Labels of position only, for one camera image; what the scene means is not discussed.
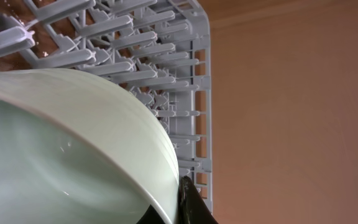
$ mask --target black object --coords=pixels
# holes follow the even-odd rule
[[[209,212],[193,181],[187,176],[180,179],[178,201],[181,224],[218,224]],[[137,222],[137,224],[146,223],[163,224],[164,222],[155,209],[150,206]]]

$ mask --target bowl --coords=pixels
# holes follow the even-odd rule
[[[0,73],[0,223],[178,221],[178,163],[153,114],[68,69]]]

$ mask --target dish rack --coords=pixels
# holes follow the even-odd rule
[[[0,58],[19,52],[31,68],[74,68],[131,92],[167,131],[179,173],[190,177],[212,212],[209,22],[195,0],[58,0],[34,19],[0,13]],[[53,23],[69,20],[75,36]],[[57,49],[40,57],[32,27],[40,24]]]

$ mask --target brown surface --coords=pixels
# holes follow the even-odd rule
[[[358,223],[358,0],[217,2],[200,0],[217,221]]]

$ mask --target white bowl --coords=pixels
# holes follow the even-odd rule
[[[0,223],[176,223],[178,163],[152,113],[68,69],[0,73]]]

